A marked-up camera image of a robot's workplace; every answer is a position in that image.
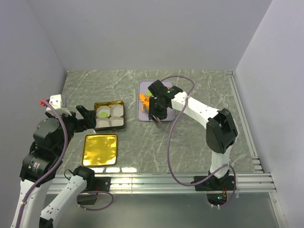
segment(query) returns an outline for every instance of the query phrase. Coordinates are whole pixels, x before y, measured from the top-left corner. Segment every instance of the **metal strip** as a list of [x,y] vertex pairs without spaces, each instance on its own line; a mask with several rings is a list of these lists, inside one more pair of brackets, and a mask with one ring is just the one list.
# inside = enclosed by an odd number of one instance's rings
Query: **metal strip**
[[253,139],[252,139],[252,135],[251,135],[251,132],[250,132],[250,129],[249,129],[249,126],[248,126],[248,122],[247,122],[247,119],[246,119],[246,116],[245,116],[245,112],[244,112],[244,109],[243,109],[243,106],[242,106],[242,103],[241,103],[241,99],[240,99],[239,94],[238,94],[238,90],[237,90],[233,75],[228,75],[228,76],[230,78],[230,85],[231,85],[231,88],[232,88],[234,99],[235,99],[236,104],[237,104],[237,110],[238,110],[239,116],[241,118],[241,122],[242,122],[242,125],[243,125],[243,129],[244,129],[244,132],[245,132],[247,143],[249,145],[249,150],[250,150],[251,156],[252,157],[258,157],[257,150],[256,150],[256,147],[255,147]]
[[[190,183],[194,176],[202,173],[177,174],[180,181]],[[185,187],[172,178],[170,174],[96,174],[98,177],[111,177],[110,192],[113,194],[173,194],[173,193],[206,193],[197,192],[194,187]],[[48,194],[58,194],[66,185],[64,176],[56,176]],[[241,173],[237,174],[238,192],[275,192],[271,174]]]
[[277,193],[276,192],[270,192],[269,197],[270,197],[272,207],[273,207],[274,212],[275,212],[276,220],[279,224],[279,228],[287,228],[288,227],[287,222],[286,222],[283,210],[281,208],[281,205],[279,203]]

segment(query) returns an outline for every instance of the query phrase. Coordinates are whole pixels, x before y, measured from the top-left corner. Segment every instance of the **gray marble countertop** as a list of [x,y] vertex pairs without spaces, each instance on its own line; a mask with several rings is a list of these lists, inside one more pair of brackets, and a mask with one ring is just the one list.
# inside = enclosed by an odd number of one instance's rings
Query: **gray marble countertop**
[[[230,154],[230,164],[237,172],[253,172],[249,152],[229,77],[225,71],[199,70],[93,70],[70,71],[63,88],[67,107],[83,105],[93,109],[96,102],[123,100],[126,107],[126,129],[118,136],[117,163],[113,167],[95,169],[96,172],[168,172],[166,148],[171,122],[158,129],[152,122],[137,119],[138,83],[145,79],[162,79],[169,75],[184,75],[193,79],[196,87],[191,96],[211,107],[228,108],[237,125],[239,135]],[[184,91],[190,89],[185,79],[170,79]],[[93,130],[75,134],[63,164],[57,174],[81,165],[85,135]],[[211,150],[206,144],[206,131],[196,121],[183,115],[171,140],[171,165],[175,172],[207,172],[211,164]]]

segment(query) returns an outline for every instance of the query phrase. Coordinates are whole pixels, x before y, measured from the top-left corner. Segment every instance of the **black wire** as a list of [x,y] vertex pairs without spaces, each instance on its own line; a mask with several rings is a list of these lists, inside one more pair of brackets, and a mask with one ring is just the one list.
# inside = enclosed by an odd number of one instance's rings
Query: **black wire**
[[73,172],[72,172],[71,170],[67,169],[67,170],[65,170],[65,172],[63,173],[63,175],[65,176],[65,178],[67,178],[68,180],[70,180],[71,178],[68,178],[68,177],[66,176],[66,171],[69,171],[71,174],[73,174]]

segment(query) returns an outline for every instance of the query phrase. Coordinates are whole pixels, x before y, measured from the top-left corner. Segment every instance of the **table surface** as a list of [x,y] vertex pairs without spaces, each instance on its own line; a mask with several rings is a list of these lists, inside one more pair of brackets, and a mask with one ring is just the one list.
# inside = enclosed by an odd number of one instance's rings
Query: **table surface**
[[[169,75],[184,75],[193,79],[196,87],[191,96],[217,109],[227,108],[236,122],[239,135],[231,150],[230,164],[237,172],[254,172],[254,166],[226,71],[202,70],[93,70],[70,71],[63,88],[67,107],[77,112],[76,106],[93,109],[96,102],[123,100],[126,129],[118,136],[117,163],[100,167],[95,172],[168,172],[166,150],[172,122],[164,122],[158,129],[152,122],[137,119],[138,83],[146,79],[162,79]],[[191,87],[182,78],[171,78],[184,91]],[[81,165],[85,135],[93,130],[76,133],[71,140],[57,174]],[[206,144],[206,131],[196,121],[183,115],[171,139],[171,165],[175,172],[207,172],[211,164],[211,150]]]

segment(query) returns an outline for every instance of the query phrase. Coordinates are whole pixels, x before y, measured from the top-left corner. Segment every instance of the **white round container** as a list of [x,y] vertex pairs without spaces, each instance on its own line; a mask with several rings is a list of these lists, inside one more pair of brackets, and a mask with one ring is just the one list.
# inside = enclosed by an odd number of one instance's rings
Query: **white round container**
[[100,106],[99,108],[97,108],[97,111],[96,111],[96,116],[98,118],[107,118],[110,116],[110,107],[108,106]]
[[123,126],[124,124],[124,119],[121,117],[112,116],[109,120],[112,127]]
[[108,118],[97,118],[96,119],[96,128],[100,127],[109,127],[110,121]]
[[111,106],[111,116],[123,116],[124,107],[121,104],[114,104]]

